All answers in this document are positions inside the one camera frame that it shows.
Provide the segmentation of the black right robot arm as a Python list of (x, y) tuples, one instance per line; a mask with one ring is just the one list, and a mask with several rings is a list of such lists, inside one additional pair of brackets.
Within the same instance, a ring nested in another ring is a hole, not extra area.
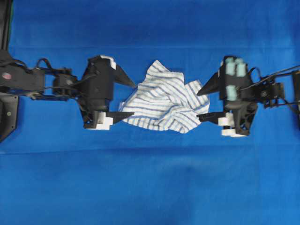
[[(198, 96), (219, 93), (223, 110), (199, 114), (199, 121), (221, 126), (223, 136), (244, 137), (250, 134), (259, 103), (264, 108), (273, 108), (279, 107), (279, 100), (283, 100), (283, 105), (299, 114), (299, 107), (294, 106), (300, 105), (300, 67), (294, 66), (265, 77), (260, 76), (257, 82), (251, 77), (255, 69), (249, 69), (242, 58), (225, 56), (218, 71), (197, 93)], [(292, 77), (294, 102), (287, 102), (283, 83), (275, 81), (277, 77), (283, 76)]]

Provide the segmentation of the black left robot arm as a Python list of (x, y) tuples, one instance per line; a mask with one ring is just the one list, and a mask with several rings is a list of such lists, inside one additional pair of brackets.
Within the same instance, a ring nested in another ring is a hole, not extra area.
[(114, 58), (98, 55), (88, 59), (81, 79), (69, 68), (55, 69), (41, 58), (34, 68), (14, 59), (6, 50), (0, 52), (0, 86), (7, 96), (28, 96), (33, 100), (77, 102), (85, 129), (102, 130), (134, 115), (111, 112), (114, 84), (131, 88), (135, 83)]

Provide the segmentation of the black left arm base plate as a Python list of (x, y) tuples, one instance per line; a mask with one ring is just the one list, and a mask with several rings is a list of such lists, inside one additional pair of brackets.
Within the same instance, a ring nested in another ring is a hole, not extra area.
[(5, 95), (0, 93), (0, 142), (14, 132), (17, 126), (19, 98)]

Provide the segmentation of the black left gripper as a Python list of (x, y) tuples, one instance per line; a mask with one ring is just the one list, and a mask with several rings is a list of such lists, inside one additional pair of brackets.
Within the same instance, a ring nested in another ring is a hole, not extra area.
[(112, 57), (99, 55), (88, 60), (78, 85), (78, 103), (85, 129), (109, 129), (112, 124), (134, 115), (134, 112), (109, 112), (114, 82), (135, 88), (134, 81)]

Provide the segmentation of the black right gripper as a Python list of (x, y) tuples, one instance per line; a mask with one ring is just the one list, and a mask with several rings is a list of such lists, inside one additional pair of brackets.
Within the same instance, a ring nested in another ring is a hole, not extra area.
[(223, 136), (248, 136), (258, 108), (251, 89), (248, 65), (242, 58), (225, 56), (218, 72), (205, 83), (197, 95), (219, 92), (224, 112), (198, 114), (200, 122), (211, 122), (223, 127)]

